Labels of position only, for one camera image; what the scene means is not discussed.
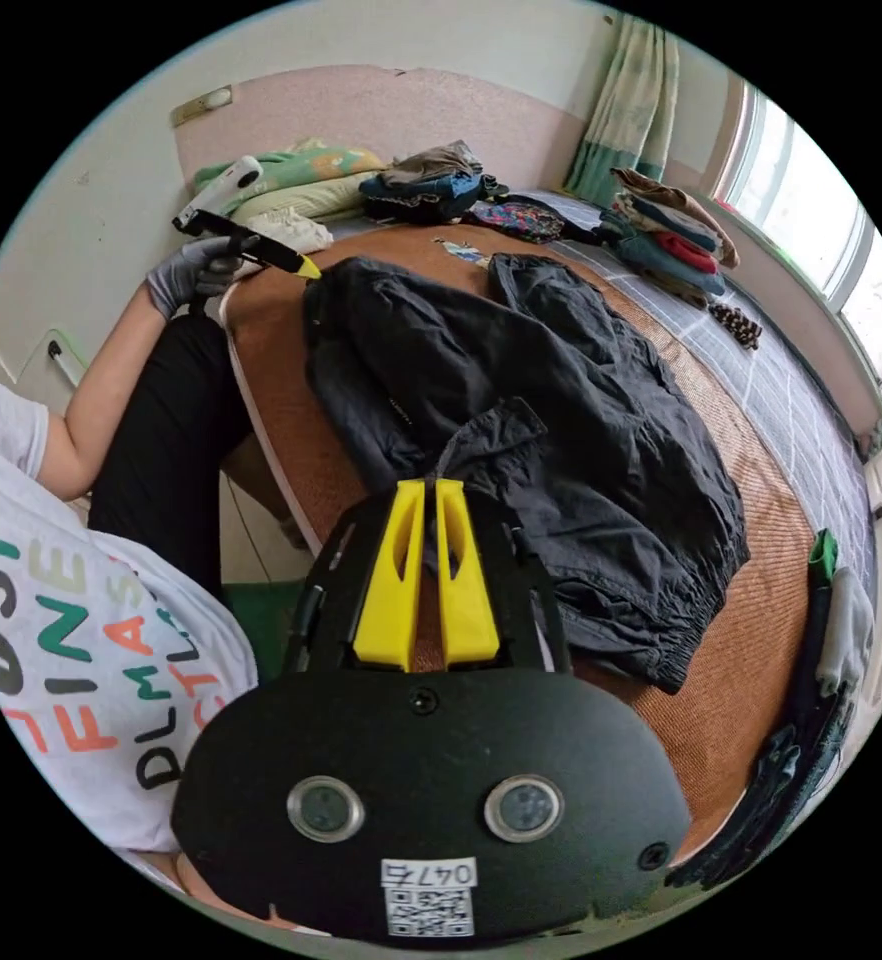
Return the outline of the person's left hand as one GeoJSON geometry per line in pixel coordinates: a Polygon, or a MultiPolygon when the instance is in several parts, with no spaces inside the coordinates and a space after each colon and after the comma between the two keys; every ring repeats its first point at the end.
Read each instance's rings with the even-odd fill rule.
{"type": "Polygon", "coordinates": [[[170,321],[197,300],[204,305],[222,297],[241,270],[244,253],[227,237],[186,243],[147,274],[145,286],[152,305],[170,321]]]}

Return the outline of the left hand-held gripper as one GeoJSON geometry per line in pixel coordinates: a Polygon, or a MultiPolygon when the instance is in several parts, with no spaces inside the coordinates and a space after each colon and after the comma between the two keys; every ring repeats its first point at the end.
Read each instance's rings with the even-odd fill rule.
{"type": "Polygon", "coordinates": [[[172,226],[190,237],[210,234],[226,237],[229,249],[262,267],[273,267],[303,280],[319,280],[321,270],[313,260],[266,235],[204,209],[191,209],[175,216],[172,226]]]}

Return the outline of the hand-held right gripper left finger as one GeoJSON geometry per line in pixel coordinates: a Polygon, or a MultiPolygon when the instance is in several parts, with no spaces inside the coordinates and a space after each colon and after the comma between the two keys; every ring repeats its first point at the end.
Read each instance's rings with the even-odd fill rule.
{"type": "Polygon", "coordinates": [[[353,652],[367,667],[409,672],[420,604],[426,487],[396,485],[380,533],[359,615],[353,652]]]}

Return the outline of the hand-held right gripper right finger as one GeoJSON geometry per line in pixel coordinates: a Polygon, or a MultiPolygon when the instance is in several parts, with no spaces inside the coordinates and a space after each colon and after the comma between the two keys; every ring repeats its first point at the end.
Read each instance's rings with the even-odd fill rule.
{"type": "Polygon", "coordinates": [[[445,668],[494,661],[500,641],[464,485],[435,484],[438,602],[445,668]]]}

